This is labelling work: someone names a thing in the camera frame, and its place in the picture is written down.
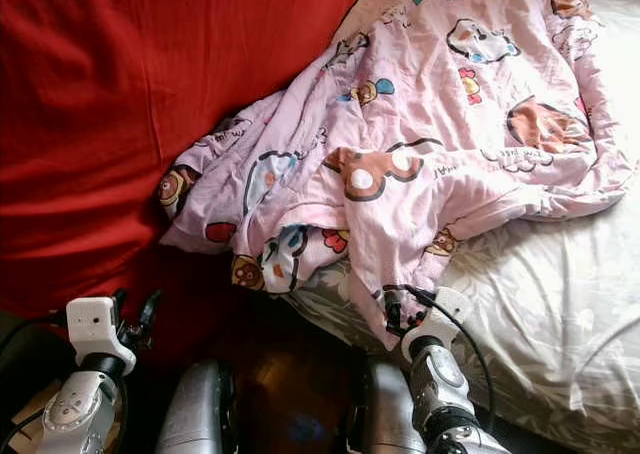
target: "dark floor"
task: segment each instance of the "dark floor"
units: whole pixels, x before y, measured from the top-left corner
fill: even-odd
[[[248,296],[200,352],[234,371],[241,453],[344,452],[340,427],[353,386],[361,382],[360,352],[307,323],[285,302],[264,295]],[[179,374],[158,373],[143,362],[128,377],[125,452],[153,452]],[[0,393],[3,400],[5,395],[8,389]],[[496,432],[513,454],[571,452],[507,423],[499,423]]]

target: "pink blanket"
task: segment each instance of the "pink blanket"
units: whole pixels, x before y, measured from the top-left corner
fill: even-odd
[[[398,0],[176,160],[162,242],[230,246],[234,282],[272,293],[348,255],[391,347],[420,319],[404,286],[432,290],[460,241],[623,195],[603,27],[588,0]]]

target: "red sofa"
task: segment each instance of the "red sofa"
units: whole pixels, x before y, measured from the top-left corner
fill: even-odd
[[[123,286],[131,312],[163,287],[163,360],[204,339],[242,294],[224,261],[156,246],[156,185],[319,55],[354,1],[0,0],[0,309]]]

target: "patterned bedsheet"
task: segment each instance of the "patterned bedsheet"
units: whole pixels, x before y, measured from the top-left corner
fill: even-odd
[[[640,86],[640,0],[591,0],[607,24],[619,116],[633,122]],[[361,0],[336,34],[384,9]],[[640,142],[629,150],[640,153]],[[477,302],[466,325],[495,379],[498,413],[580,452],[640,452],[640,185],[595,217],[509,224],[463,243],[441,284]],[[318,270],[286,296],[350,344],[382,349],[349,304],[349,261]],[[483,403],[479,365],[464,340],[456,357]]]

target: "red fabric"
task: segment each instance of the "red fabric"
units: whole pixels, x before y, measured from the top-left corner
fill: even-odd
[[[168,165],[283,87],[354,1],[0,0],[0,308],[126,286],[166,227]]]

